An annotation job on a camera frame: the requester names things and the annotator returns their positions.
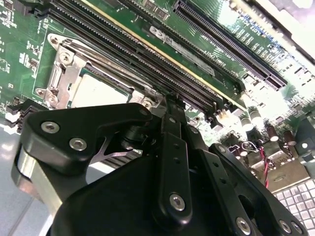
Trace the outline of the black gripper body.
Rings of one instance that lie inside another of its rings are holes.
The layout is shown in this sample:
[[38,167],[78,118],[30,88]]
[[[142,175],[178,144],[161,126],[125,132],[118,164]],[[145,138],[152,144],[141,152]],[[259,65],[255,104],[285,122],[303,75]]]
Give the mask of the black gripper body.
[[208,182],[186,159],[143,157],[73,193],[53,236],[228,236]]

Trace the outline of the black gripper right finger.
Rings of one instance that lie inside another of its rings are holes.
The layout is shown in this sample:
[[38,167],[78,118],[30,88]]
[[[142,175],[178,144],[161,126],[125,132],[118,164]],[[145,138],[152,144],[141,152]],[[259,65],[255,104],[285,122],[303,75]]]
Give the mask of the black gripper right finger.
[[221,144],[205,145],[188,125],[177,99],[188,145],[193,216],[181,236],[305,236],[307,230],[281,202]]

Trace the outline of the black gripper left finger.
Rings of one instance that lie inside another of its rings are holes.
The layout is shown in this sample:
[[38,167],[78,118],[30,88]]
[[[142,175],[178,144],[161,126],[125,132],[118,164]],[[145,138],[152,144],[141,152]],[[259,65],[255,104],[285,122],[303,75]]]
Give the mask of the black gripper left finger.
[[133,160],[188,162],[177,99],[165,97],[160,117],[138,103],[32,113],[22,128],[18,169],[56,216],[73,193]]

